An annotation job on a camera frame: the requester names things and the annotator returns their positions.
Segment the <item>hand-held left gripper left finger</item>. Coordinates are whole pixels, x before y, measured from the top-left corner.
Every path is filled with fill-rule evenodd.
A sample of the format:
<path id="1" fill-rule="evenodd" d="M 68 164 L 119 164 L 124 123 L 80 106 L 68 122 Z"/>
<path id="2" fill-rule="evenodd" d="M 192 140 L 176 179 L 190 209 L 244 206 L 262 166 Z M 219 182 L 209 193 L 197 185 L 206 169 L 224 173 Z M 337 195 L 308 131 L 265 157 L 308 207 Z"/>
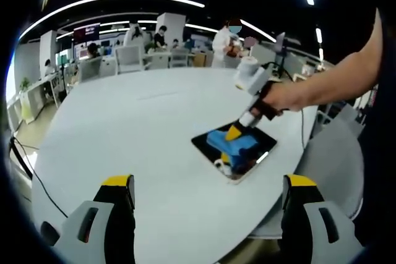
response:
<path id="1" fill-rule="evenodd" d="M 62 224 L 58 254 L 66 263 L 135 263 L 134 176 L 113 176 Z"/>

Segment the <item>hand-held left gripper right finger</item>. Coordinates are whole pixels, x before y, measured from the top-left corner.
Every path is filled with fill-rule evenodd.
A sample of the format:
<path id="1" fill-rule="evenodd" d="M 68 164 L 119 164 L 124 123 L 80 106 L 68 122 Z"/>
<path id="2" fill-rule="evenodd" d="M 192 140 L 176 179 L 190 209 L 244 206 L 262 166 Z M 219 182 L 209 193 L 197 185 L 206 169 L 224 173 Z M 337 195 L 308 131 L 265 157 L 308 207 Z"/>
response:
<path id="1" fill-rule="evenodd" d="M 352 220 L 306 176 L 283 177 L 281 255 L 287 263 L 351 263 L 363 250 Z"/>

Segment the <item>person's right hand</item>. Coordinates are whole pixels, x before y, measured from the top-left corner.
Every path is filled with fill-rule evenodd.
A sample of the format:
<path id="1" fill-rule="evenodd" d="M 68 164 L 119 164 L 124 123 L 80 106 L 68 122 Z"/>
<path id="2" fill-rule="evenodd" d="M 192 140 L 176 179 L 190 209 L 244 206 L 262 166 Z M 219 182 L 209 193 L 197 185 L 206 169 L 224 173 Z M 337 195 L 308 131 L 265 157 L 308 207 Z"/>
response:
<path id="1" fill-rule="evenodd" d="M 286 109 L 300 111 L 307 106 L 304 89 L 299 83 L 275 83 L 262 101 L 279 113 Z"/>

